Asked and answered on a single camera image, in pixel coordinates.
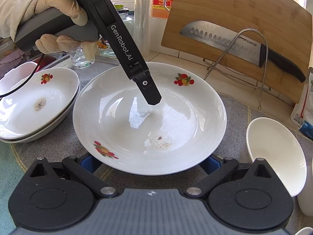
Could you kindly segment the left gloved hand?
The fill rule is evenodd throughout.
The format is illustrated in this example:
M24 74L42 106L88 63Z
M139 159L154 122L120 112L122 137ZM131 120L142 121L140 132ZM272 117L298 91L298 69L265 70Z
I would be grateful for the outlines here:
M76 0L1 0L1 37L15 40L17 29L34 16L54 7L70 17L79 26L87 24L87 13ZM82 47L85 58L95 60L97 42L77 41L69 36L43 34L36 40L36 47L44 54L70 52Z

